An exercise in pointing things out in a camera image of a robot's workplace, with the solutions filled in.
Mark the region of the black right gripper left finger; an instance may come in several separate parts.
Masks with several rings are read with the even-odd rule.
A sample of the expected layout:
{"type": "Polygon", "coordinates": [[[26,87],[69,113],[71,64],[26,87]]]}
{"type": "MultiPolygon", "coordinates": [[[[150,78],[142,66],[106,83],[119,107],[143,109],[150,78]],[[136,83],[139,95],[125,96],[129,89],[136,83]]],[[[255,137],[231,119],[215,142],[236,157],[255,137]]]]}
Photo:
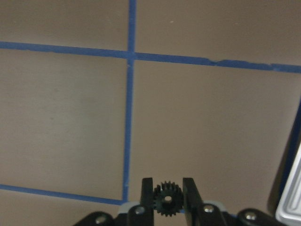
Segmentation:
{"type": "Polygon", "coordinates": [[[140,198],[140,204],[144,207],[144,213],[141,216],[142,226],[154,225],[153,198],[153,179],[143,178],[140,198]]]}

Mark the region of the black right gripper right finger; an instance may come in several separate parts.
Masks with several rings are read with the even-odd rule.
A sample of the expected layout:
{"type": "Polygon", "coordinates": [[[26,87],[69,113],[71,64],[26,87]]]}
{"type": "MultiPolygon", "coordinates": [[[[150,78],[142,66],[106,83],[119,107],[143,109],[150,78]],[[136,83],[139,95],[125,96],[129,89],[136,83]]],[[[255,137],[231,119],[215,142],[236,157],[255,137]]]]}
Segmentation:
{"type": "Polygon", "coordinates": [[[199,210],[203,200],[193,178],[183,178],[183,208],[188,226],[199,226],[199,210]]]}

